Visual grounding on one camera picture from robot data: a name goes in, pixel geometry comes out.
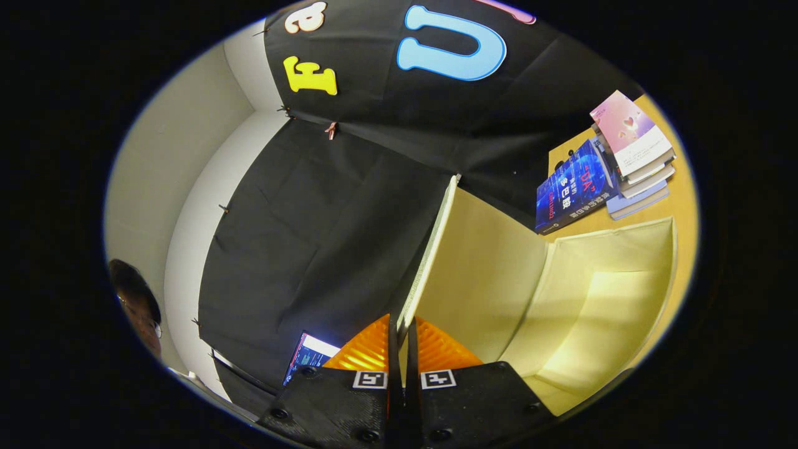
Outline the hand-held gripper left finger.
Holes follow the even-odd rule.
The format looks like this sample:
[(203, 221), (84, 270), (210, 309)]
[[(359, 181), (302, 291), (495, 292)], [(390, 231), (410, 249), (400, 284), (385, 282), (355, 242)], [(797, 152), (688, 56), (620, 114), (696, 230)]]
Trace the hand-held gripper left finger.
[(388, 448), (399, 406), (396, 320), (385, 314), (321, 367), (299, 367), (257, 423), (302, 448)]

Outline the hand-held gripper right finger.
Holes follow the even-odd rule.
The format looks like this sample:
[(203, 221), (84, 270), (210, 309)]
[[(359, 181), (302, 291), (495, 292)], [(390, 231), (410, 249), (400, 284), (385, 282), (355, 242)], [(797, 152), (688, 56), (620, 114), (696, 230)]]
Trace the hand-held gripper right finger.
[(419, 317), (407, 338), (410, 447), (511, 447), (555, 423), (549, 407), (507, 362), (483, 362)]

